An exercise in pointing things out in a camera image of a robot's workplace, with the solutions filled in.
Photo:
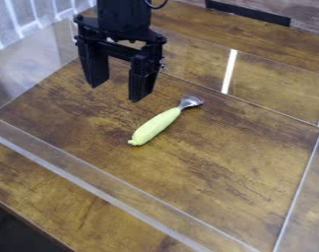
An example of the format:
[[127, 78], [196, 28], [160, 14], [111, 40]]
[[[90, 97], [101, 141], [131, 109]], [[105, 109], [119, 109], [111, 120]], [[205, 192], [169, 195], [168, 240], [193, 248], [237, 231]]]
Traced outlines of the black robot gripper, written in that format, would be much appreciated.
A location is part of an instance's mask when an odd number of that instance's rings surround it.
[[152, 0], [98, 0], [98, 17], [75, 16], [75, 45], [85, 78], [94, 89], [110, 78], [109, 56], [130, 61], [129, 100], [152, 94], [162, 60], [166, 37], [150, 29]]

